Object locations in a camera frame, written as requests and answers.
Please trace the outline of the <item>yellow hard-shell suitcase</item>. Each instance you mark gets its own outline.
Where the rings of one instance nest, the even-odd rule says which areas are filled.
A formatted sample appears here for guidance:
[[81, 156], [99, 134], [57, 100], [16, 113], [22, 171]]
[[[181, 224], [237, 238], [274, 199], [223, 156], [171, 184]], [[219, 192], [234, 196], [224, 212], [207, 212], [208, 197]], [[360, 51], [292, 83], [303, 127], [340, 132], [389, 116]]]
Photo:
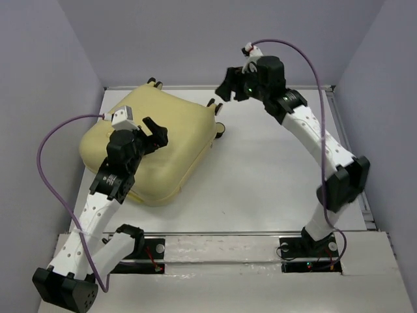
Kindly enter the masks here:
[[150, 138], [156, 126], [167, 128], [167, 145], [144, 156], [128, 196], [148, 206], [173, 201], [215, 139], [225, 132], [216, 121], [222, 104], [210, 99], [206, 106], [166, 93], [162, 83], [151, 78], [130, 91], [108, 112], [119, 121], [117, 111], [129, 115], [127, 126], [136, 125]]

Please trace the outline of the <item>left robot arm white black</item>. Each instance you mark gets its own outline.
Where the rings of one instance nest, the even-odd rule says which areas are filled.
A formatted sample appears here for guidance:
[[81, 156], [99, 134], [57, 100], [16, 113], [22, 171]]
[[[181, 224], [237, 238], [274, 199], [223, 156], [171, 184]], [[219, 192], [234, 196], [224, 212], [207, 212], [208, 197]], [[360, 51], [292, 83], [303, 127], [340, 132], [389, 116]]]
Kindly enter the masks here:
[[150, 117], [142, 120], [150, 134], [129, 117], [112, 113], [101, 118], [111, 121], [113, 132], [84, 208], [79, 216], [70, 213], [75, 228], [49, 265], [37, 268], [32, 277], [43, 301], [71, 312], [88, 312], [98, 292], [108, 292], [112, 270], [125, 257], [143, 253], [141, 228], [123, 224], [106, 243], [102, 234], [133, 187], [143, 157], [168, 144], [167, 128]]

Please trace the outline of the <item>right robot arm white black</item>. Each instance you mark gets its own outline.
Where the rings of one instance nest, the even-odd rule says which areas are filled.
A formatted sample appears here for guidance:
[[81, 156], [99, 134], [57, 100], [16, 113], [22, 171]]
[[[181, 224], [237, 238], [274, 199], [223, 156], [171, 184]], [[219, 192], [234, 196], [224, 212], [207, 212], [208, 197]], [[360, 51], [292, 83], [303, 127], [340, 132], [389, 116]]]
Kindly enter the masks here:
[[370, 169], [365, 156], [354, 156], [323, 127], [307, 100], [286, 86], [284, 65], [278, 57], [254, 57], [244, 67], [229, 67], [215, 93], [224, 101], [249, 98], [287, 129], [321, 167], [318, 204], [301, 231], [300, 248], [314, 256], [346, 208], [363, 193]]

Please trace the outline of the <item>white front cover board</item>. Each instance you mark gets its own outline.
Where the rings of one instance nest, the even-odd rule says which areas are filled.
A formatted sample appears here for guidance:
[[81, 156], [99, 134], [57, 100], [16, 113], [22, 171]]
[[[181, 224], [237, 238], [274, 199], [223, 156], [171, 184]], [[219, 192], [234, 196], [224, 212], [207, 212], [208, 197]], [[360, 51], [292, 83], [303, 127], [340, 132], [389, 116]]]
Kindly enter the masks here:
[[412, 312], [384, 232], [337, 236], [340, 273], [281, 271], [289, 233], [152, 233], [163, 275], [110, 274], [88, 312]]

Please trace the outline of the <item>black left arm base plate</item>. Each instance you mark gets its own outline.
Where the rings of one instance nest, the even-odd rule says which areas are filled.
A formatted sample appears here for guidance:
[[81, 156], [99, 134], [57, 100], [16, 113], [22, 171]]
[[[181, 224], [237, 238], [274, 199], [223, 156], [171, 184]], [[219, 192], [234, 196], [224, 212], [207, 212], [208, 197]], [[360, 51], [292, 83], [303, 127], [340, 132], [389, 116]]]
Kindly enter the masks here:
[[111, 274], [163, 275], [165, 273], [165, 239], [151, 237], [145, 239], [141, 252], [125, 257]]

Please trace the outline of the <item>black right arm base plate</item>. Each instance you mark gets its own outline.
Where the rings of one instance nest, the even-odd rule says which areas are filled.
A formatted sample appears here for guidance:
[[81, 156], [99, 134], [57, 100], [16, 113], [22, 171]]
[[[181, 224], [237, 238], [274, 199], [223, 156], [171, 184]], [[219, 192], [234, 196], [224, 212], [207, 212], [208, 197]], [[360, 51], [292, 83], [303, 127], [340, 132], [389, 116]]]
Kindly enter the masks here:
[[276, 249], [281, 271], [290, 273], [342, 273], [334, 235], [309, 246], [301, 237], [282, 237]]

